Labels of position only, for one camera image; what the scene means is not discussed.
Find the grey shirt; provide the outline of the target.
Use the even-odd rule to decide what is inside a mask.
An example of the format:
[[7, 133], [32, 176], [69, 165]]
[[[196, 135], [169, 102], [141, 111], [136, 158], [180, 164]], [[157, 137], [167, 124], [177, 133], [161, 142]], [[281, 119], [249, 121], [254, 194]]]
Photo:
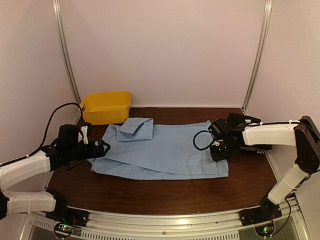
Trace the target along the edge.
[[248, 152], [256, 152], [258, 154], [265, 154], [270, 153], [272, 149], [262, 149], [262, 148], [255, 148], [255, 147], [242, 147], [241, 150], [248, 151]]

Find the black shirt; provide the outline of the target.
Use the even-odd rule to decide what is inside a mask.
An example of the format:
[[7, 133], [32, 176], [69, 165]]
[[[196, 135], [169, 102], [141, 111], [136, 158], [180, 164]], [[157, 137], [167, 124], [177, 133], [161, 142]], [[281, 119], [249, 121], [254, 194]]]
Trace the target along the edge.
[[248, 115], [242, 115], [238, 113], [229, 113], [227, 123], [233, 127], [240, 124], [259, 124], [262, 120]]

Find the light blue long sleeve shirt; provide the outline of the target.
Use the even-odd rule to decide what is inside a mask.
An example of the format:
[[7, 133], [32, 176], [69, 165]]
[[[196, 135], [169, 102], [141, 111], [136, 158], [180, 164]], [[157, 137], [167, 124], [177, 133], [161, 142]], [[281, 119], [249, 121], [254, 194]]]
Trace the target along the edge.
[[102, 139], [110, 144], [103, 157], [90, 158], [91, 171], [133, 180], [195, 180], [229, 176], [226, 160], [215, 162], [206, 147], [212, 141], [204, 133], [210, 121], [165, 125], [153, 118], [130, 117], [122, 125], [111, 124]]

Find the yellow plastic basket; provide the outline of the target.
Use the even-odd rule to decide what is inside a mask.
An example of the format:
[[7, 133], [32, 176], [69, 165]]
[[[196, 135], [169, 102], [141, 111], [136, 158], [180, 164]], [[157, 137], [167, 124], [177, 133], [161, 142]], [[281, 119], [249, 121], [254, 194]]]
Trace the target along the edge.
[[80, 103], [83, 118], [92, 125], [122, 124], [129, 118], [131, 93], [111, 91], [92, 93]]

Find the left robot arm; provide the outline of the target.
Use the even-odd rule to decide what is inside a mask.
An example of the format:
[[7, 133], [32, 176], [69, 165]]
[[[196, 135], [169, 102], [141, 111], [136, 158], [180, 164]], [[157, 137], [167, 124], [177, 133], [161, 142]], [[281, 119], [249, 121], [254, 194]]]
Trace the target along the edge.
[[45, 212], [51, 219], [69, 221], [72, 211], [66, 198], [55, 190], [42, 192], [14, 192], [9, 188], [33, 176], [53, 172], [62, 166], [72, 169], [71, 161], [104, 157], [111, 146], [104, 140], [89, 141], [91, 125], [65, 124], [50, 145], [41, 146], [34, 153], [0, 165], [0, 217], [13, 214]]

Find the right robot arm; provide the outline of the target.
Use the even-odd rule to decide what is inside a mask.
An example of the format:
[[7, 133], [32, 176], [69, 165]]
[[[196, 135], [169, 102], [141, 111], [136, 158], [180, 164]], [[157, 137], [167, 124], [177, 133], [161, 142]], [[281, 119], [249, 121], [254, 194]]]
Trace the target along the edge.
[[261, 200], [256, 210], [259, 220], [268, 220], [276, 205], [296, 190], [311, 175], [320, 170], [320, 132], [309, 116], [287, 122], [264, 123], [258, 118], [231, 113], [209, 127], [213, 138], [209, 147], [214, 161], [226, 160], [248, 147], [270, 149], [274, 145], [296, 149], [296, 160], [286, 174]]

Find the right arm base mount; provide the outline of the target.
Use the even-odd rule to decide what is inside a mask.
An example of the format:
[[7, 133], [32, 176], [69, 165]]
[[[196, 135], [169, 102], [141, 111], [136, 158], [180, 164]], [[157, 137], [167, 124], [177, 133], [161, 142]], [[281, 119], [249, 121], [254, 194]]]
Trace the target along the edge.
[[266, 206], [258, 206], [254, 208], [246, 208], [239, 213], [242, 226], [257, 225], [264, 222], [271, 222], [275, 218], [282, 216], [282, 211], [276, 207], [269, 210]]

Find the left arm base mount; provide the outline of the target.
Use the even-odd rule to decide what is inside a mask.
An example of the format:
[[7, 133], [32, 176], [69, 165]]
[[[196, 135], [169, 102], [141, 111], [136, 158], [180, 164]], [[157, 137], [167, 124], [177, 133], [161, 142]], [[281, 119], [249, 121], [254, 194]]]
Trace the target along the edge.
[[86, 227], [89, 212], [76, 208], [60, 207], [54, 211], [45, 212], [45, 217], [73, 227]]

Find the aluminium front rail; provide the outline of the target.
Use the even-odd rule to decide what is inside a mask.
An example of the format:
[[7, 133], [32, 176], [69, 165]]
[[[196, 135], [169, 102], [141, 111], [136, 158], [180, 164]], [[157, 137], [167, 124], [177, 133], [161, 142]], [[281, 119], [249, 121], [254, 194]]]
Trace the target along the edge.
[[[244, 226], [240, 209], [185, 215], [139, 215], [88, 210], [85, 227], [77, 227], [66, 240], [310, 240], [298, 202], [289, 200], [288, 222], [275, 236], [260, 237], [258, 227]], [[19, 240], [61, 240], [56, 222], [42, 212], [31, 213]]]

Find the left aluminium frame post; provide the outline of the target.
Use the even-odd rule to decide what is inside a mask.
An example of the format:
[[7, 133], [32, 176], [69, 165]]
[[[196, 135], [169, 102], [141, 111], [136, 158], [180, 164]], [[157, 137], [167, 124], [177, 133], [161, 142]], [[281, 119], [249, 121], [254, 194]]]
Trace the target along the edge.
[[62, 59], [65, 66], [67, 78], [69, 81], [71, 92], [73, 94], [73, 98], [78, 104], [80, 104], [81, 97], [80, 97], [78, 86], [74, 77], [74, 72], [72, 69], [71, 59], [68, 51], [60, 1], [53, 0], [52, 5], [53, 5], [53, 13], [54, 13], [56, 27], [57, 27], [58, 38], [59, 38], [61, 52], [62, 52]]

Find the aluminium frame post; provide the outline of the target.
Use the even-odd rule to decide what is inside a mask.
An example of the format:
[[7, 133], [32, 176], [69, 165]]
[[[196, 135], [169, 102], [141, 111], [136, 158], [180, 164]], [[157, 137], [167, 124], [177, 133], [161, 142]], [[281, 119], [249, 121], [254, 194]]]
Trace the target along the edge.
[[53, 0], [52, 5], [53, 5], [53, 13], [54, 13], [56, 27], [57, 27], [58, 38], [59, 38], [61, 52], [62, 52], [62, 59], [65, 66], [67, 78], [69, 81], [71, 92], [73, 94], [73, 98], [78, 104], [80, 104], [81, 97], [80, 97], [78, 86], [74, 77], [74, 72], [72, 69], [71, 59], [68, 51], [60, 1]]
[[256, 54], [254, 58], [254, 63], [253, 63], [247, 91], [245, 94], [245, 98], [241, 107], [242, 112], [246, 115], [249, 114], [248, 107], [250, 104], [250, 100], [251, 100], [254, 87], [258, 79], [260, 67], [262, 64], [263, 53], [266, 47], [266, 43], [269, 35], [270, 23], [272, 19], [272, 9], [273, 9], [273, 1], [265, 0], [261, 28], [260, 28], [260, 35], [259, 35], [258, 45], [257, 45]]

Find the right aluminium frame post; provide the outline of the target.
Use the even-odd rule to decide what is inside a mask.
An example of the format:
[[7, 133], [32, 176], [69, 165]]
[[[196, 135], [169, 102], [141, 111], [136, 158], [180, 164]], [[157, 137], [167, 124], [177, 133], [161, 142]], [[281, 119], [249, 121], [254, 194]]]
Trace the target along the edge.
[[256, 54], [254, 58], [254, 63], [253, 63], [247, 91], [245, 94], [245, 98], [241, 107], [242, 112], [246, 115], [249, 114], [248, 107], [250, 104], [250, 100], [251, 100], [254, 87], [258, 79], [260, 67], [262, 64], [263, 53], [266, 47], [266, 43], [269, 35], [270, 23], [272, 19], [272, 9], [273, 9], [273, 1], [265, 0], [261, 28], [260, 28], [260, 35], [259, 35], [258, 45], [257, 45]]

